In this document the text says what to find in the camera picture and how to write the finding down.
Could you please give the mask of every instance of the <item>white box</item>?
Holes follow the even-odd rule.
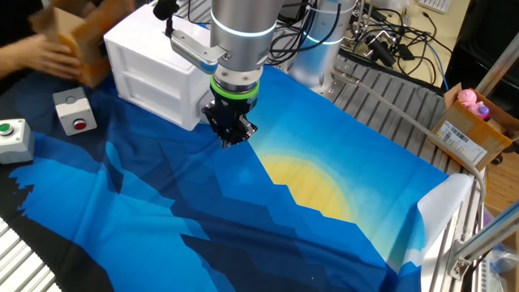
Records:
[[[174,17],[182,29],[203,45],[210,32]],[[209,75],[171,49],[165,21],[144,5],[105,34],[110,65],[119,96],[191,131],[200,121],[200,99],[209,90]]]
[[[81,87],[56,92],[53,99],[59,122],[66,135],[76,135],[97,128],[90,102]]]
[[[35,140],[31,127],[22,118],[0,121],[2,128],[5,125],[9,130],[0,133],[0,164],[32,161]]]

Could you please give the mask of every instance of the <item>white cable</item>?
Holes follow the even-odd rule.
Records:
[[[446,144],[442,139],[438,138],[435,134],[433,134],[429,129],[425,128],[421,123],[417,122],[414,118],[411,118],[408,114],[406,114],[403,110],[396,107],[391,102],[387,101],[385,98],[383,98],[378,92],[371,89],[371,87],[365,85],[364,83],[360,82],[360,80],[356,81],[356,84],[366,89],[372,96],[376,97],[380,102],[387,105],[391,110],[394,110],[397,114],[399,114],[401,117],[403,117],[407,122],[410,122],[413,126],[417,127],[421,132],[425,133],[427,137],[431,138],[435,141],[436,144],[440,145],[441,147],[447,149],[450,153],[454,154],[457,158],[459,158],[464,164],[467,170],[475,176],[476,180],[478,181],[479,187],[480,187],[480,204],[482,204],[485,201],[485,198],[487,197],[487,186],[483,180],[483,177],[479,173],[478,169],[476,169],[476,166],[472,163],[472,161],[469,161],[463,154],[461,154],[459,151],[457,151],[454,147],[452,147],[449,144]]]

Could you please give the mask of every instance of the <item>cloth mat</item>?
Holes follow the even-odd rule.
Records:
[[[68,137],[52,93],[72,87],[36,73],[0,97],[36,136],[33,163],[0,166],[0,216],[62,289],[420,291],[417,203],[447,175],[282,72],[228,150],[113,80],[87,90],[98,128]]]

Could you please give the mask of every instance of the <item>label sticker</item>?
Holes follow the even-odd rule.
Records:
[[[487,150],[477,145],[465,136],[461,131],[455,128],[450,122],[445,122],[436,134],[446,144],[451,145],[463,156],[477,165],[487,155]]]

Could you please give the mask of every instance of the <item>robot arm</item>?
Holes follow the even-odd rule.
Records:
[[[175,0],[159,0],[157,18],[168,21],[173,50],[211,74],[214,101],[203,108],[224,148],[248,140],[257,127],[247,120],[260,87],[277,15],[284,0],[212,0],[211,47],[173,30]]]

